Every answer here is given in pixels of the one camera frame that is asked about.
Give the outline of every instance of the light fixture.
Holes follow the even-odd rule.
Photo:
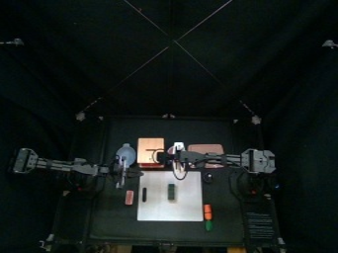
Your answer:
[[[338,47],[338,44],[333,40],[327,40],[322,46],[330,46],[331,48]]]
[[[13,41],[9,41],[9,42],[0,42],[0,44],[13,44],[15,46],[17,46],[17,45],[24,45],[24,42],[21,39],[15,39]]]

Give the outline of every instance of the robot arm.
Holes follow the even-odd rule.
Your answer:
[[[132,147],[124,144],[116,153],[116,159],[110,166],[89,164],[85,159],[75,158],[72,162],[49,160],[39,157],[37,153],[29,148],[20,148],[16,152],[11,164],[9,172],[15,174],[29,174],[36,169],[60,172],[76,172],[85,176],[106,177],[112,175],[116,179],[116,188],[124,187],[126,178],[140,177],[143,173],[130,168],[135,158],[131,157]]]
[[[192,151],[176,150],[171,159],[180,164],[191,164],[196,168],[203,168],[206,163],[212,163],[224,167],[235,164],[244,167],[250,173],[270,174],[277,170],[275,155],[268,150],[247,149],[240,155],[200,154]]]
[[[20,148],[9,166],[16,174],[28,174],[35,169],[56,170],[63,172],[75,171],[89,176],[106,176],[110,173],[108,166],[91,165],[85,159],[75,158],[73,162],[49,160],[40,158],[29,148]]]

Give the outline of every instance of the red object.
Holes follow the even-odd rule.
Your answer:
[[[124,204],[127,206],[131,206],[132,205],[132,202],[134,202],[134,191],[127,191],[126,193],[126,202]]]
[[[204,219],[210,220],[211,218],[212,218],[211,205],[207,204],[204,205]]]

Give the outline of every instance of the white paper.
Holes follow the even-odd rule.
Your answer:
[[[175,199],[168,200],[168,184],[174,184]],[[143,202],[143,188],[147,201]],[[140,178],[138,220],[203,221],[200,172],[187,172],[178,180],[171,171],[144,171]]]

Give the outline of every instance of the green block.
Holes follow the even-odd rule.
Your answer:
[[[168,200],[174,201],[174,184],[168,184]]]

